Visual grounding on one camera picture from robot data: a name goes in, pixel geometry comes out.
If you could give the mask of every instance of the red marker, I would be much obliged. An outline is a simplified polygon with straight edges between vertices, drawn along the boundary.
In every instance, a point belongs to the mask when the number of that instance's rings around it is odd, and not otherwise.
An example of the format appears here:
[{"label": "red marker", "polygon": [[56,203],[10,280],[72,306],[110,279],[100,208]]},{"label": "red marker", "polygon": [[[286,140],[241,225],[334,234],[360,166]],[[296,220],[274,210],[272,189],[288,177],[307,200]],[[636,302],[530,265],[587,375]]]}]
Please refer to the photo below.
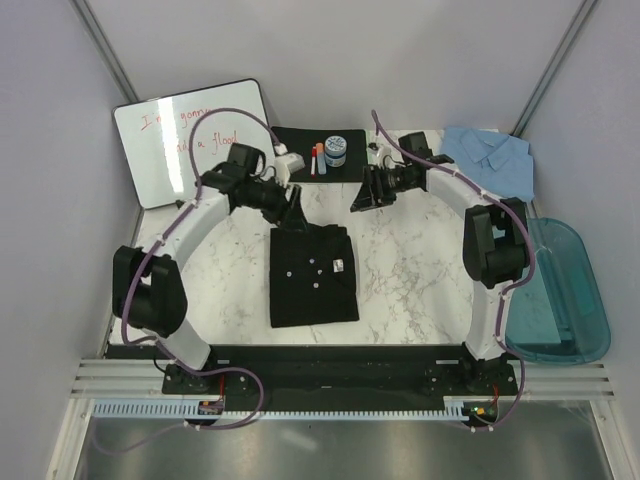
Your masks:
[{"label": "red marker", "polygon": [[313,147],[311,149],[311,176],[315,177],[316,176],[316,154],[318,153],[318,151],[316,150],[316,147]]}]

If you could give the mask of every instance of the plastic tub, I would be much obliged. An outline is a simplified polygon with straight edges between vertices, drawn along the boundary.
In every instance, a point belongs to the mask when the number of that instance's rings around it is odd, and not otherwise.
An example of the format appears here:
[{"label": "plastic tub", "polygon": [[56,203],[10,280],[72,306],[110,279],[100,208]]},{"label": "plastic tub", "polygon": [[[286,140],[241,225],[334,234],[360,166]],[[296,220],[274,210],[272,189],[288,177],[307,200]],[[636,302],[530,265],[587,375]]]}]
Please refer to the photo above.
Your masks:
[{"label": "plastic tub", "polygon": [[603,357],[609,323],[582,239],[567,224],[529,219],[536,273],[513,293],[507,345],[530,362],[579,365]]}]

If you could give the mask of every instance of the white wall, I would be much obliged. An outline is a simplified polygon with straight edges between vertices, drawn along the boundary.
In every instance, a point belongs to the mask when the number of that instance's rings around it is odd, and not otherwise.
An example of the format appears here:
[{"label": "white wall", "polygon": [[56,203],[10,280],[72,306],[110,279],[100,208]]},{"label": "white wall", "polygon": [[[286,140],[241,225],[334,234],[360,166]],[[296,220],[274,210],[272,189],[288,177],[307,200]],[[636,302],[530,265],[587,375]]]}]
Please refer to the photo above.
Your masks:
[{"label": "white wall", "polygon": [[124,103],[67,0],[0,2],[0,476],[44,478],[137,201]]},{"label": "white wall", "polygon": [[612,329],[605,357],[640,449],[640,2],[602,2],[526,138],[544,214],[582,236]]},{"label": "white wall", "polygon": [[511,130],[580,0],[89,0],[153,98],[245,77],[308,128]]}]

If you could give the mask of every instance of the blue shirt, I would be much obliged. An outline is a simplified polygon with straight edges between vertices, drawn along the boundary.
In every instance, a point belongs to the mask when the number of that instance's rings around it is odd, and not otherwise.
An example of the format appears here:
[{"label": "blue shirt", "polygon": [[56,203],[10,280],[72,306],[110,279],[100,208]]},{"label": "blue shirt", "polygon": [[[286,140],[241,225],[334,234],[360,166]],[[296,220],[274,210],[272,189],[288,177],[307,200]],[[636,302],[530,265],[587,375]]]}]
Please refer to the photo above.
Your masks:
[{"label": "blue shirt", "polygon": [[505,133],[449,127],[440,153],[449,155],[462,173],[485,190],[523,202],[533,200],[529,142]]}]

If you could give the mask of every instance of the black cloth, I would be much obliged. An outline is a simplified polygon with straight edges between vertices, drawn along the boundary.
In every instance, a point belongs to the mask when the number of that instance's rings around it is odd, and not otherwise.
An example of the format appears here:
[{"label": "black cloth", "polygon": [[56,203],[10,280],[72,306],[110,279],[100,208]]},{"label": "black cloth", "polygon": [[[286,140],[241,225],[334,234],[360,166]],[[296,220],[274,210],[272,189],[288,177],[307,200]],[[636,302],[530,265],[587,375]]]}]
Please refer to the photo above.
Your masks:
[{"label": "black cloth", "polygon": [[269,312],[273,328],[359,319],[355,258],[347,229],[311,227],[308,233],[271,229]]},{"label": "black cloth", "polygon": [[[304,158],[305,167],[291,175],[292,182],[303,183],[359,183],[362,169],[367,165],[367,136],[364,130],[306,130],[302,128],[273,127],[278,139],[290,152],[299,153]],[[327,165],[327,174],[311,176],[311,149],[332,135],[340,135],[347,141],[347,161],[341,167]]]}]

